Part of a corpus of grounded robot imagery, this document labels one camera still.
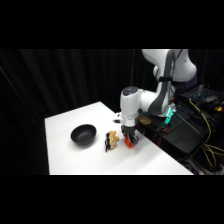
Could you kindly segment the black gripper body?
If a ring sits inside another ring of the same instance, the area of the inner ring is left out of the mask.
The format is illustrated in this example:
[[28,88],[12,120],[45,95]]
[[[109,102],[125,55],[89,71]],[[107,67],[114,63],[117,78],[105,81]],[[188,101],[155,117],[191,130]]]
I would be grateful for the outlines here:
[[124,136],[127,134],[135,134],[135,131],[137,130],[137,126],[127,127],[125,125],[121,126],[121,131]]

